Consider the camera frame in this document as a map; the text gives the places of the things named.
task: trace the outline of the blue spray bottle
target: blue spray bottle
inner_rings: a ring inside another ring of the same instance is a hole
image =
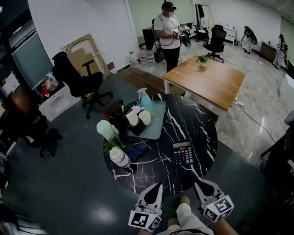
[[[142,88],[137,91],[139,95],[139,100],[141,100],[141,107],[146,108],[146,111],[150,112],[150,115],[153,116],[153,102],[150,97],[146,94],[147,88]]]

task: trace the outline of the potted plant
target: potted plant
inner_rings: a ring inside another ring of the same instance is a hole
[[[208,60],[208,57],[203,55],[203,56],[198,56],[197,62],[200,62],[201,67],[205,67],[207,60]]]

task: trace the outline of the green plant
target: green plant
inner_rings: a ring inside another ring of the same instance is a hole
[[[126,147],[131,147],[131,146],[134,146],[134,145],[138,145],[138,144],[141,144],[141,143],[145,143],[147,141],[149,141],[149,140],[142,141],[142,142],[139,142],[139,143],[134,143],[134,144],[131,144],[131,145],[124,145],[120,141],[119,135],[116,134],[113,138],[111,138],[108,142],[106,142],[104,144],[104,152],[106,154],[108,154],[110,152],[110,150],[112,150],[113,147],[119,147],[121,150],[123,150]]]
[[[206,63],[208,60],[208,57],[206,55],[198,56],[197,62]]]

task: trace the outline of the round table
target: round table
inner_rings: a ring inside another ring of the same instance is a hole
[[[179,95],[151,95],[152,100],[165,101],[166,110],[158,140],[146,143],[148,150],[132,163],[137,165],[134,174],[126,172],[104,154],[106,165],[113,177],[125,188],[140,194],[150,185],[162,182],[164,194],[174,195],[194,185],[194,177],[203,178],[212,166],[217,149],[217,133],[214,122],[204,109],[192,100]],[[135,106],[137,101],[127,108]],[[175,167],[173,163],[173,143],[190,140],[196,157],[194,164]]]

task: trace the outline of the tray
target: tray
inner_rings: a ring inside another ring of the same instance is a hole
[[[162,123],[164,122],[166,103],[164,101],[153,101],[153,113],[154,117],[151,117],[151,123],[146,126],[145,130],[138,136],[132,133],[129,129],[127,130],[127,135],[131,137],[139,137],[144,139],[157,140],[160,138]]]

